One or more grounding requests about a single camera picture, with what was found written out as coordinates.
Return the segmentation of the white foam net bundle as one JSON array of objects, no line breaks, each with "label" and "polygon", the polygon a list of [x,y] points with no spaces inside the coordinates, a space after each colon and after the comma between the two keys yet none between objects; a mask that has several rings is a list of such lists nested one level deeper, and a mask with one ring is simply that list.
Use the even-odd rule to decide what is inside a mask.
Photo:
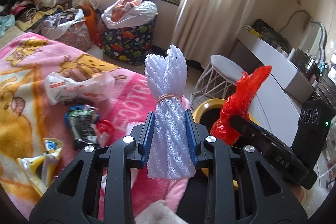
[{"label": "white foam net bundle", "polygon": [[182,51],[174,45],[167,56],[149,54],[145,59],[147,87],[156,101],[154,134],[147,170],[149,178],[180,180],[195,175],[191,161],[183,93],[187,64]]}]

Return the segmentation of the red plastic bag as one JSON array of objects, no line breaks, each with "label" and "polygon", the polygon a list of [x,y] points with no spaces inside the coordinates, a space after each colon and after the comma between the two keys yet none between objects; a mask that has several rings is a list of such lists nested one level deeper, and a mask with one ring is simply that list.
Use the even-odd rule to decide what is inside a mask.
[{"label": "red plastic bag", "polygon": [[211,135],[221,139],[226,145],[233,145],[239,139],[241,133],[231,126],[230,119],[237,115],[250,121],[249,106],[271,70],[272,66],[267,65],[255,69],[250,75],[247,72],[242,73],[236,84],[236,92],[223,104],[219,119],[210,130]]}]

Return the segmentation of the white printed plastic bag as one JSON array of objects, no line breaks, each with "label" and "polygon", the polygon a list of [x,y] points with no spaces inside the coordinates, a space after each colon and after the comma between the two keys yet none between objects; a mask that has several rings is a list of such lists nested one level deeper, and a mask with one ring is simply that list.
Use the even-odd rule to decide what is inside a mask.
[{"label": "white printed plastic bag", "polygon": [[96,73],[82,82],[52,72],[45,78],[44,88],[51,105],[75,99],[99,103],[112,96],[115,83],[108,72]]}]

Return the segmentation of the yellow rimmed black trash bin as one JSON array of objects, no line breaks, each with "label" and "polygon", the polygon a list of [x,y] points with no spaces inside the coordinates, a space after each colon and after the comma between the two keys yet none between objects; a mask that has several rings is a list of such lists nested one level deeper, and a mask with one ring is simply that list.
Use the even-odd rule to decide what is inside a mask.
[{"label": "yellow rimmed black trash bin", "polygon": [[[193,112],[193,118],[195,123],[204,125],[211,134],[211,129],[213,124],[220,118],[221,110],[223,105],[226,103],[227,100],[220,99],[220,98],[213,98],[202,102]],[[249,113],[249,119],[251,122],[255,122],[257,125],[257,120]],[[235,143],[229,143],[230,146],[242,149],[245,145],[250,144],[248,139],[244,136],[240,135],[239,138],[236,140]],[[201,169],[202,172],[208,177],[209,176],[209,169],[203,168]],[[238,190],[238,182],[233,180],[234,189]]]}]

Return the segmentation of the white desk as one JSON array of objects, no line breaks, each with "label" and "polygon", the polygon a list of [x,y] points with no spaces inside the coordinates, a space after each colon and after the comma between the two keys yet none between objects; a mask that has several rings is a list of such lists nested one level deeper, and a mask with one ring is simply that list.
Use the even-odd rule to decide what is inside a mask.
[{"label": "white desk", "polygon": [[314,91],[310,82],[287,57],[244,28],[230,58],[248,73],[262,65],[272,66],[249,112],[261,127],[291,146],[301,105]]}]

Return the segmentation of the black blue snack wrapper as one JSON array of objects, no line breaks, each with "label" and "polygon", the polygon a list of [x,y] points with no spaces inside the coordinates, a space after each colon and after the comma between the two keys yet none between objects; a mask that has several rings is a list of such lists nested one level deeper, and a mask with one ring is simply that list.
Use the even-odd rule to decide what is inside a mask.
[{"label": "black blue snack wrapper", "polygon": [[70,107],[64,115],[64,122],[71,133],[74,150],[80,151],[87,145],[100,148],[95,132],[99,119],[97,109],[91,105]]}]

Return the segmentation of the pink cartoon bear blanket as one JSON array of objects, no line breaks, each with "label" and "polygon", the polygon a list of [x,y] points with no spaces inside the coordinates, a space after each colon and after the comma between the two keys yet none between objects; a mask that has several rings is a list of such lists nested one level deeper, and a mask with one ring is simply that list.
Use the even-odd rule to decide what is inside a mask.
[{"label": "pink cartoon bear blanket", "polygon": [[20,170],[17,158],[42,154],[44,138],[56,138],[64,144],[58,169],[68,165],[77,154],[64,121],[69,106],[50,104],[45,92],[45,78],[52,72],[78,82],[100,72],[115,78],[109,99],[97,105],[100,117],[113,126],[111,141],[123,137],[128,124],[144,122],[156,104],[145,76],[61,42],[26,33],[3,46],[1,186],[25,217],[39,201],[39,195]]}]

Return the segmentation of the dinosaur print laundry basket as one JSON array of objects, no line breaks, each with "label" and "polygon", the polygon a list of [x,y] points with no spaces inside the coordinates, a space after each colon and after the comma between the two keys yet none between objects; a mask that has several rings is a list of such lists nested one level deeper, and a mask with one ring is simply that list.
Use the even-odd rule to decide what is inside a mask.
[{"label": "dinosaur print laundry basket", "polygon": [[136,27],[109,29],[103,23],[102,49],[111,59],[131,65],[143,65],[151,52],[157,15],[148,23]]}]

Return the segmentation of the yellow white snack wrapper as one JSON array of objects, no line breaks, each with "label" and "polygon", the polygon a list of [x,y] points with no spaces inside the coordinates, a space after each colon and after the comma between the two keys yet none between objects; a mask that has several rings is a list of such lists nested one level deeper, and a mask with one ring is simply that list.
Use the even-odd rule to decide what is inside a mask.
[{"label": "yellow white snack wrapper", "polygon": [[38,156],[17,158],[20,170],[41,197],[54,180],[54,171],[57,167],[63,150],[63,142],[56,138],[43,138],[45,151]]}]

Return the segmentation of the floral pink fabric bag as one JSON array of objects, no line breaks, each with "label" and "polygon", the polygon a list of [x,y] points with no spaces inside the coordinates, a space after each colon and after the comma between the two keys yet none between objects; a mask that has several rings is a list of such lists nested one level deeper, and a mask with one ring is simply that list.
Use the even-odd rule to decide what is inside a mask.
[{"label": "floral pink fabric bag", "polygon": [[85,22],[77,22],[71,25],[63,36],[57,39],[68,46],[81,51],[87,51],[91,47],[91,38]]}]

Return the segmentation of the white bag with clothes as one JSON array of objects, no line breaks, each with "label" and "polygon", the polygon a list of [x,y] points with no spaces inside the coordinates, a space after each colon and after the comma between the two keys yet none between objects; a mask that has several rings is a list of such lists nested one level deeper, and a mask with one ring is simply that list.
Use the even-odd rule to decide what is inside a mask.
[{"label": "white bag with clothes", "polygon": [[103,12],[101,19],[109,29],[138,27],[153,20],[157,12],[151,1],[118,0]]}]

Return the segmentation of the orange bag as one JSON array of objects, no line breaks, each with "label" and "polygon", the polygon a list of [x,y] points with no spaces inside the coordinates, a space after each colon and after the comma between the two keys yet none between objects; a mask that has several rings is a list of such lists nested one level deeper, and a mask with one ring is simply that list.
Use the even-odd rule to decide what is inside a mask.
[{"label": "orange bag", "polygon": [[93,42],[97,34],[96,19],[95,19],[96,13],[92,9],[92,7],[87,5],[81,6],[81,9],[84,14],[85,24],[87,25],[91,42]]}]

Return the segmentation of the cream curtain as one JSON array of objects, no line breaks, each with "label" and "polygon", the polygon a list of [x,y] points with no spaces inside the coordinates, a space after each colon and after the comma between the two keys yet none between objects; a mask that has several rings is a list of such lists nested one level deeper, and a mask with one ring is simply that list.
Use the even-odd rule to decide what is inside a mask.
[{"label": "cream curtain", "polygon": [[182,0],[172,44],[205,67],[212,55],[226,56],[256,0]]}]

